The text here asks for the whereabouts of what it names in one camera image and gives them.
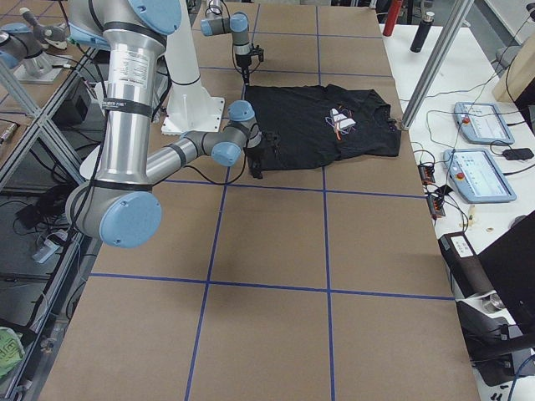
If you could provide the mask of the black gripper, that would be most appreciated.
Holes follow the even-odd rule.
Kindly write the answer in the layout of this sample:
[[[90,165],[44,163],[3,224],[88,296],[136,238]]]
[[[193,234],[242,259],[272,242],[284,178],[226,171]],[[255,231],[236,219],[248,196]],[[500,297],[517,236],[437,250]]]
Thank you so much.
[[[262,178],[262,163],[267,154],[278,157],[280,134],[277,132],[259,132],[260,141],[256,146],[246,148],[249,172],[253,178]]]
[[[241,71],[241,76],[245,86],[250,84],[250,66],[252,65],[252,59],[258,58],[258,62],[261,63],[264,60],[264,49],[259,45],[253,43],[246,44],[233,44],[234,65],[237,71]]]

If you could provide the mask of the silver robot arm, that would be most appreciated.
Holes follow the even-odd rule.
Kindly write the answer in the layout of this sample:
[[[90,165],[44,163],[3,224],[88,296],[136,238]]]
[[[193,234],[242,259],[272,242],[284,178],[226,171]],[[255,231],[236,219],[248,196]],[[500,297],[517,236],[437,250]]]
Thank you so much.
[[[251,40],[248,16],[244,12],[230,13],[224,1],[207,1],[201,31],[206,37],[232,36],[233,67],[248,86],[251,74],[264,61],[264,49]]]
[[[225,105],[201,84],[191,23],[182,1],[74,1],[70,37],[110,54],[101,109],[104,140],[89,180],[66,203],[69,223],[110,246],[133,248],[157,231],[154,185],[201,156],[229,167],[258,147],[262,131],[245,100]],[[170,67],[164,131],[177,141],[150,152],[160,59]]]

